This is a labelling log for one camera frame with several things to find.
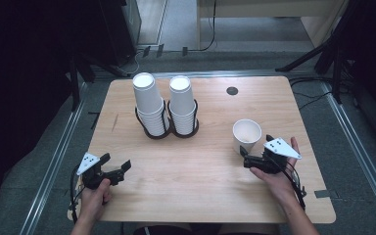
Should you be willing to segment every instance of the black stand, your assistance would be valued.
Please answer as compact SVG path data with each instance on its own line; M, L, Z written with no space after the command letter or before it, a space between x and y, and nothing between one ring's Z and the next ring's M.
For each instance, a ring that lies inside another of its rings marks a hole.
M164 117L164 114L165 114L165 111L166 111L166 108L165 108L165 101L164 101L164 109L163 111L161 112L161 119L162 119L162 124L163 124L163 128L164 128L164 134L162 135L159 135L159 136L156 136L156 135L152 135L151 133L149 133L149 130L146 128L146 126L143 124L143 121L140 119L138 113L137 113L137 107L135 107L135 115L136 115L136 118L137 120L139 120L139 123L142 125L143 127L143 130L145 131L145 134L151 138L151 139L164 139L165 137L167 137L169 135L170 132L172 132L172 125L170 123L170 119L167 118L167 117ZM169 128L166 129L166 125L165 125L165 118L167 118L167 120L169 121Z
M341 104L340 99L340 82L341 82L341 69L343 61L343 38L345 37L344 33L347 29L348 22L353 16L359 0L350 0L349 5L344 12L340 22L338 23L335 30L332 32L331 36L320 46L314 48L308 53L304 54L296 61L291 64L275 69L276 71L291 71L297 66L303 64L304 62L315 57L319 53L322 53L319 60L317 61L314 69L318 74L326 73L334 62L334 73L333 73L333 83L332 83L332 94L339 104Z
M169 113L169 116L170 116L170 123L171 123L171 126L173 127L173 134L176 137L190 138L198 132L198 129L200 128L200 122L197 120L198 103L197 103L197 100L194 100L194 102L195 102L195 111L194 111L194 120L193 120L193 123L192 123L192 132L189 133L189 134L186 134L186 135L179 134L178 131L176 131L175 122L173 121L172 112L170 111L170 107L169 107L170 101L167 102L167 109L168 109L168 113Z

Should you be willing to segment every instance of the table top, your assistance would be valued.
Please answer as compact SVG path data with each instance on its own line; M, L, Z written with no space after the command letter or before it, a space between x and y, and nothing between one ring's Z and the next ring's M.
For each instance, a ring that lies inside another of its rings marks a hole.
M187 139L173 134L148 138L135 117L132 80L112 82L88 152L110 153L104 171L127 160L132 168L112 187L102 220L286 222L265 183L243 168L242 157L232 149L234 122L249 118L262 129L255 156L261 156L266 134L287 142L297 138L303 158L296 170L307 191L306 213L314 223L335 221L330 199L314 195L326 188L286 77L190 78L200 129ZM157 85L167 101L169 79L157 77ZM227 94L231 86L237 95Z

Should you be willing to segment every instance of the white triangular marker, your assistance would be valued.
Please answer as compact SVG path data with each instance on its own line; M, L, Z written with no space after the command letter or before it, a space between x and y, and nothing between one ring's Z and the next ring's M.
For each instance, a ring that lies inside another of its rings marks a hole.
M87 169L89 169L91 166L98 163L99 161L100 159L96 156L89 153L85 153L83 160L81 161L80 167L78 168L77 175L84 173Z
M271 152L295 159L301 159L302 156L298 154L286 141L282 138L277 138L264 144L264 147Z

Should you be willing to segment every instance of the human hand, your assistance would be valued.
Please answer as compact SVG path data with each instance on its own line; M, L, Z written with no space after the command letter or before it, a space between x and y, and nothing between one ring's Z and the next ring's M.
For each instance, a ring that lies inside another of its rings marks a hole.
M299 152L298 142L296 141L295 137L291 138L291 144L292 148L296 152ZM286 167L288 169L291 169L291 166L295 167L296 161L297 159L289 158L289 164L287 164ZM283 172L279 172L277 174L268 174L264 173L262 170L256 167L251 167L250 171L267 184L271 194L281 206L298 202L291 181ZM291 176L292 169L286 170L286 172Z
M105 178L96 190L83 189L80 216L72 229L71 235L86 235L91 233L91 229L96 221L102 217L104 211L103 205L112 198L110 183L110 180Z
M111 181L105 178L96 190L84 188L81 195L81 211L78 220L94 224L101 218L104 211L103 204L106 204L112 198L110 184Z

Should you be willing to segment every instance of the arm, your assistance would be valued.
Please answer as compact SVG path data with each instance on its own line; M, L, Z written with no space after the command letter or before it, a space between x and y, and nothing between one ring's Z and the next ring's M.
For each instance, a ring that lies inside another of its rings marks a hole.
M80 216L71 235L90 234L94 224L103 214L103 203L107 203L111 198L109 179L103 179L96 190L85 188L81 195Z
M292 147L299 152L298 143L295 137L292 137L291 143ZM296 161L296 159L288 160L289 164L292 166L295 166ZM259 179L267 183L270 192L285 213L293 234L319 234L304 210L301 208L291 182L282 172L277 174L266 174L255 167L252 167L250 171Z

